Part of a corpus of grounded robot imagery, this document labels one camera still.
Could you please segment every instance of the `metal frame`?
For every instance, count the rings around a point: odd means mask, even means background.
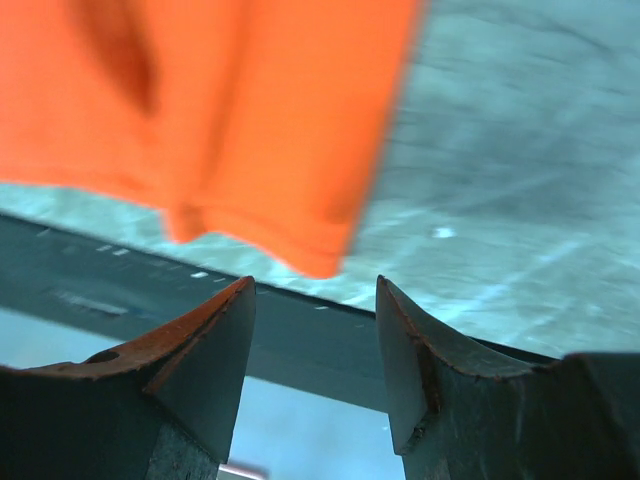
[[[237,279],[8,215],[0,235],[0,306],[123,342]],[[372,312],[262,284],[256,303],[248,375],[387,410]],[[552,360],[480,343],[530,363]]]

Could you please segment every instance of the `concrete floor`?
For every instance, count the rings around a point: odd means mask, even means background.
[[[373,308],[385,274],[462,332],[548,355],[640,347],[640,5],[435,0],[344,273],[300,278],[158,215],[0,186],[7,212]]]

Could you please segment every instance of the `orange cloth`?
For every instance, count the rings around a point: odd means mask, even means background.
[[[419,0],[0,0],[0,179],[340,268]]]

